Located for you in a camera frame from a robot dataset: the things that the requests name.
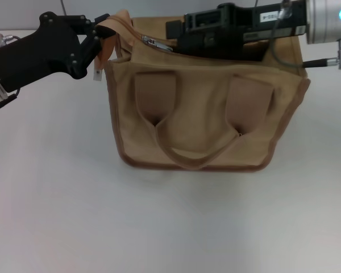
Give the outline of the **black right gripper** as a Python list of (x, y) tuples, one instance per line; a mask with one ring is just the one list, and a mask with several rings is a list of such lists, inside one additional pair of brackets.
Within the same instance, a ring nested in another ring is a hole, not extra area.
[[(280, 3), (256, 7), (225, 3), (213, 10), (185, 14), (183, 20), (166, 22), (166, 38), (177, 39), (174, 50), (178, 53), (231, 56), (241, 53), (246, 43), (303, 35), (307, 25), (306, 2), (291, 1), (280, 19), (283, 8)], [(227, 28), (226, 11), (230, 24)]]

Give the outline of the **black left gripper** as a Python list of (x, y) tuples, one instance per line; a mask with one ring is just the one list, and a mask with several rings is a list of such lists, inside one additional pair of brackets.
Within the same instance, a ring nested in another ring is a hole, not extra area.
[[(92, 22), (84, 15), (41, 14), (34, 33), (0, 48), (0, 85), (10, 93), (57, 72), (84, 78), (102, 49), (100, 38), (115, 35), (114, 30), (98, 26), (109, 16)], [(78, 35), (88, 36), (80, 44)]]

